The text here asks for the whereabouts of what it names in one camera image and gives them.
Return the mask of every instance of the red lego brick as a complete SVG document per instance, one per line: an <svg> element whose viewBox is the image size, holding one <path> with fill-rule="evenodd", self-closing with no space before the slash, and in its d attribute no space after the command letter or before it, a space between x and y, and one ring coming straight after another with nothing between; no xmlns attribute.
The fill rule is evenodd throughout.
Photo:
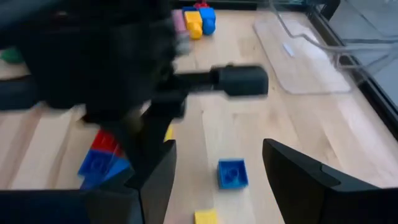
<svg viewBox="0 0 398 224"><path fill-rule="evenodd" d="M119 143L115 140L112 134L100 130L95 136L94 142L91 145L92 150L110 152L118 157L122 156Z"/></svg>
<svg viewBox="0 0 398 224"><path fill-rule="evenodd" d="M197 2L197 3L195 3L193 5L193 7L197 8L197 9L200 9L200 8L203 8L203 7L209 7L209 5L207 3L205 3L205 2L201 2L201 3Z"/></svg>

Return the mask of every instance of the green object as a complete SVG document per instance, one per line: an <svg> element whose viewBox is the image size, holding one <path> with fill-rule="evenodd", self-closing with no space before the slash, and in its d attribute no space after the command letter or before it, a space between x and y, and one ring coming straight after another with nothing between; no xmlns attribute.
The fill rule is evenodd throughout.
<svg viewBox="0 0 398 224"><path fill-rule="evenodd" d="M4 50L0 58L3 59L7 63L22 63L24 59L22 58L21 53L16 47L12 47Z"/></svg>

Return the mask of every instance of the wooden tabletop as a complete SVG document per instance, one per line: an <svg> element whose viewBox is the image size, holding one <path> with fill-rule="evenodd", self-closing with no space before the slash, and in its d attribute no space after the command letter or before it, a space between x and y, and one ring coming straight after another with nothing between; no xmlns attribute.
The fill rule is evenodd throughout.
<svg viewBox="0 0 398 224"><path fill-rule="evenodd" d="M289 17L310 26L303 14ZM216 209L220 223L283 223L262 161L264 138L376 186L398 186L397 141L361 92L287 93L275 75L286 66L276 60L283 49L265 46L264 53L252 28L255 20L255 12L218 11L214 36L195 41L193 52L176 61L180 71L260 63L270 82L267 98L188 97L184 120L174 124L178 158L166 224L193 223L194 211L207 208ZM78 122L81 114L81 108L54 114L42 106L1 113L0 188L79 188L77 171L98 130ZM236 157L246 161L249 186L218 190L218 160Z"/></svg>

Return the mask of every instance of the yellow lego brick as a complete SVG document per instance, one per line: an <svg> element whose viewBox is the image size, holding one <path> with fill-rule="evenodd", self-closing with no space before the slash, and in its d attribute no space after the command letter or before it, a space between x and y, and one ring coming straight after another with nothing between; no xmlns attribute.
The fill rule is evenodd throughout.
<svg viewBox="0 0 398 224"><path fill-rule="evenodd" d="M203 34L202 24L199 11L187 11L184 15L185 22L187 23L187 30L189 30L192 39L200 39Z"/></svg>
<svg viewBox="0 0 398 224"><path fill-rule="evenodd" d="M164 137L164 141L173 139L173 127L170 125L167 129L166 136Z"/></svg>
<svg viewBox="0 0 398 224"><path fill-rule="evenodd" d="M195 224L217 224L217 213L215 209L195 212Z"/></svg>

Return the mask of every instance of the blue lego brick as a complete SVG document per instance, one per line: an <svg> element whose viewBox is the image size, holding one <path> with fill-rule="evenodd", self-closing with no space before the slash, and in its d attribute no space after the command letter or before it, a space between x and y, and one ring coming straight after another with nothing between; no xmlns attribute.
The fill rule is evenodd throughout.
<svg viewBox="0 0 398 224"><path fill-rule="evenodd" d="M186 11L197 11L198 9L193 6L184 6L184 7L182 7L181 10L182 10L182 14L184 15L184 12L186 12Z"/></svg>
<svg viewBox="0 0 398 224"><path fill-rule="evenodd" d="M213 8L204 7L199 9L203 21L203 34L211 35L216 30L216 13Z"/></svg>
<svg viewBox="0 0 398 224"><path fill-rule="evenodd" d="M111 167L111 169L109 170L108 174L106 174L103 181L110 179L111 177L122 172L128 167L130 167L130 163L127 159L121 159L121 158L117 159L116 162Z"/></svg>
<svg viewBox="0 0 398 224"><path fill-rule="evenodd" d="M218 161L218 184L220 189L241 189L249 185L243 159Z"/></svg>
<svg viewBox="0 0 398 224"><path fill-rule="evenodd" d="M99 185L100 183L102 183L102 178L100 177L85 177L83 183L80 186L80 189L82 190L88 190L88 189L92 189L94 187L96 187L97 185Z"/></svg>
<svg viewBox="0 0 398 224"><path fill-rule="evenodd" d="M78 174L86 178L102 179L114 162L114 154L103 151L89 150Z"/></svg>

